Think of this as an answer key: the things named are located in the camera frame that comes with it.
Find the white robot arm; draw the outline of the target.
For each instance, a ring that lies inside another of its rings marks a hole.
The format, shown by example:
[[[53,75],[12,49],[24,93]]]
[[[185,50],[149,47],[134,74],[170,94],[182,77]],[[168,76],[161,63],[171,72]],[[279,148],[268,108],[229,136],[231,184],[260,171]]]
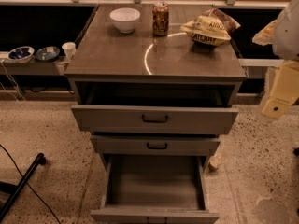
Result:
[[[262,114],[270,119],[284,115],[299,98],[299,0],[291,0],[278,17],[252,38],[258,45],[272,45],[283,60],[275,70]]]

